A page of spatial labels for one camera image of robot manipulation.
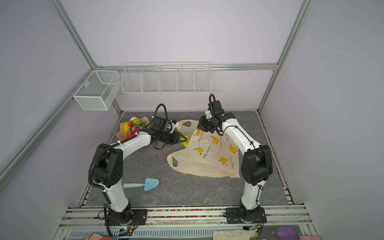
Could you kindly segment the green pear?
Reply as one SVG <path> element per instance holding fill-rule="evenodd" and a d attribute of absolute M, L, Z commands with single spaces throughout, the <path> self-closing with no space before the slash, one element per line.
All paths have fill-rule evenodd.
<path fill-rule="evenodd" d="M 180 136 L 180 141 L 179 143 L 184 146 L 185 148 L 188 147 L 189 145 L 189 142 L 190 142 L 190 137 L 188 135 L 182 135 Z"/>

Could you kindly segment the banana print plastic bag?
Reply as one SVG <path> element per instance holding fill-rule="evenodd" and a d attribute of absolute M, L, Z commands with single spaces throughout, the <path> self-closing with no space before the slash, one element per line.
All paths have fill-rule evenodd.
<path fill-rule="evenodd" d="M 225 134 L 203 132 L 197 129 L 198 121 L 182 120 L 177 130 L 188 138 L 182 150 L 167 156 L 170 167 L 180 173 L 210 178 L 239 178 L 240 150 Z"/>

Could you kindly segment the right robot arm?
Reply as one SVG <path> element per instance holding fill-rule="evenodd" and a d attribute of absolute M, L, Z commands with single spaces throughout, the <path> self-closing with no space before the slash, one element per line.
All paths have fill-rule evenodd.
<path fill-rule="evenodd" d="M 245 180 L 245 189 L 238 207 L 226 208 L 224 217 L 228 224 L 260 224 L 267 222 L 265 209 L 260 205 L 264 184 L 273 173 L 272 151 L 268 145 L 254 140 L 239 124 L 231 112 L 226 112 L 216 100 L 209 96 L 206 115 L 198 123 L 203 132 L 227 135 L 237 146 L 236 152 L 243 155 L 240 172 Z"/>

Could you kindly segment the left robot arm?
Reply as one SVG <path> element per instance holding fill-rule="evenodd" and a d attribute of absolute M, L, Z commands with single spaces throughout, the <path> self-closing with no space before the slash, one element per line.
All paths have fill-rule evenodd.
<path fill-rule="evenodd" d="M 153 142 L 164 145 L 186 143 L 188 138 L 177 130 L 177 126 L 177 121 L 169 119 L 166 106 L 159 104 L 150 122 L 133 135 L 112 145 L 100 144 L 97 147 L 88 182 L 103 193 L 106 224 L 115 221 L 116 225 L 130 225 L 136 217 L 121 181 L 124 159 Z"/>

